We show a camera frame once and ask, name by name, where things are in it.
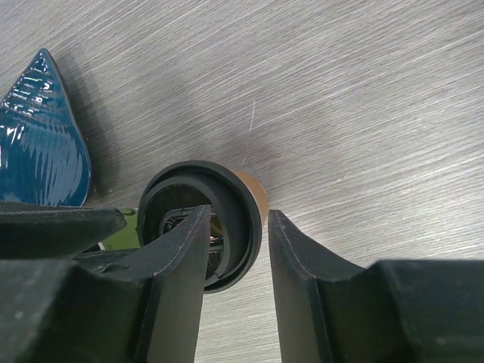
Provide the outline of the brown paper cup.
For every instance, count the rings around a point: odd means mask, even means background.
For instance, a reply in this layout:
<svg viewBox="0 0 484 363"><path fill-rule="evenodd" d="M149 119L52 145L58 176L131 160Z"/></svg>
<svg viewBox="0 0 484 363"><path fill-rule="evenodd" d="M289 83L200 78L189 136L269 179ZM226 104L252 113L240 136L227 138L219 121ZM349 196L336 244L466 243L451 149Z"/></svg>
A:
<svg viewBox="0 0 484 363"><path fill-rule="evenodd" d="M242 170L232 170L232 172L246 185L253 196L259 210L262 225L268 217L268 198L264 187L257 178Z"/></svg>

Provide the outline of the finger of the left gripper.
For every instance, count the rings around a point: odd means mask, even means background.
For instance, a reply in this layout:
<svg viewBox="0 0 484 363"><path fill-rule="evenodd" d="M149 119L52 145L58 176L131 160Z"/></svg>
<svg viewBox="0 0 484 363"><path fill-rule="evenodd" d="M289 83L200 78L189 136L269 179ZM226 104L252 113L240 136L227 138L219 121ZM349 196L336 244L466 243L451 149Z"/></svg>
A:
<svg viewBox="0 0 484 363"><path fill-rule="evenodd" d="M127 226L117 208L1 202L1 258L82 253Z"/></svg>

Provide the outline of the green paper cup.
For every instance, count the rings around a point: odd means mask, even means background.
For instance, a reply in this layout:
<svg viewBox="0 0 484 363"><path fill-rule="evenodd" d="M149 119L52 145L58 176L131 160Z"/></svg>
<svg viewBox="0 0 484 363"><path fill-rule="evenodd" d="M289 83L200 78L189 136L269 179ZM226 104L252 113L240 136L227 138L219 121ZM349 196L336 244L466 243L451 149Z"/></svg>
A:
<svg viewBox="0 0 484 363"><path fill-rule="evenodd" d="M107 239L90 247L85 252L97 252L102 250L126 250L131 248L139 248L137 227L137 209L121 209L126 220L126 226L118 232L112 234Z"/></svg>

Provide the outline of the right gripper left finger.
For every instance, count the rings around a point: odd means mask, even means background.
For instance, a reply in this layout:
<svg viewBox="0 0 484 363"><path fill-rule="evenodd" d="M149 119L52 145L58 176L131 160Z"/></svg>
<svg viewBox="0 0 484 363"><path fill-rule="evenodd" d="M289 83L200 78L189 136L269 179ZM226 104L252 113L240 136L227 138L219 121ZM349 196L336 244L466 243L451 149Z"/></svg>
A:
<svg viewBox="0 0 484 363"><path fill-rule="evenodd" d="M1 258L1 360L192 362L209 224L199 206L138 249Z"/></svg>

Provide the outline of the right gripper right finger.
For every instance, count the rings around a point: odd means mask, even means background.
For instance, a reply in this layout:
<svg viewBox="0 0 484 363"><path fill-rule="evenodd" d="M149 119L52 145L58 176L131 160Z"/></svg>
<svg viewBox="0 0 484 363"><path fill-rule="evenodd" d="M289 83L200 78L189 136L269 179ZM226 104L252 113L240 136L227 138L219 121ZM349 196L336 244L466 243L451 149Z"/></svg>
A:
<svg viewBox="0 0 484 363"><path fill-rule="evenodd" d="M385 259L362 268L268 215L285 362L481 362L483 263Z"/></svg>

